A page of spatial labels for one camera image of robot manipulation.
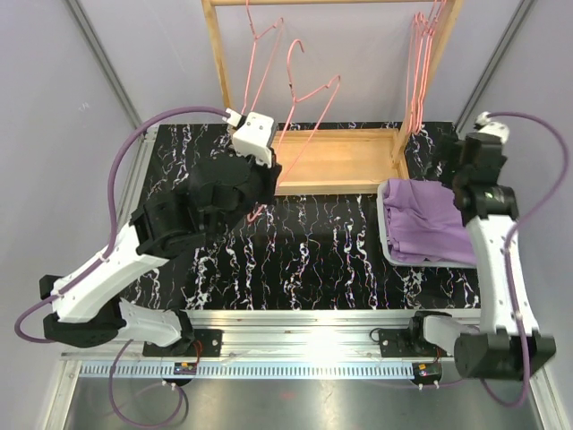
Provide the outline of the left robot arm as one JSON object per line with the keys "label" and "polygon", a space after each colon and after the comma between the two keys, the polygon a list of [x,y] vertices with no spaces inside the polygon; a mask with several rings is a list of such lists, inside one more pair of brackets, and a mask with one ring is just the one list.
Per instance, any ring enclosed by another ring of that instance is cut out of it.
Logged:
{"label": "left robot arm", "polygon": [[232,152],[199,161],[186,181],[132,213],[112,249],[65,277],[41,279],[41,294],[52,301],[45,338],[77,348],[133,340],[160,357],[188,354],[197,338],[185,311],[134,305],[121,292],[143,274],[222,239],[256,204],[272,204],[281,170],[276,161],[266,167]]}

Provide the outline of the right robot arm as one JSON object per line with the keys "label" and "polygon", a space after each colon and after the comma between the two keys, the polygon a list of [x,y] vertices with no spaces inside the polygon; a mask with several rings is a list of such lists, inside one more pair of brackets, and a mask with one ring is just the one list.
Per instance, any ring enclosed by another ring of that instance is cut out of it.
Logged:
{"label": "right robot arm", "polygon": [[482,295],[479,327],[473,330],[443,312],[418,311],[406,333],[408,348],[426,355],[436,348],[455,360],[467,379],[525,381],[556,353],[528,304],[517,246],[517,199],[499,185],[509,130],[487,125],[449,145],[441,182],[470,236]]}

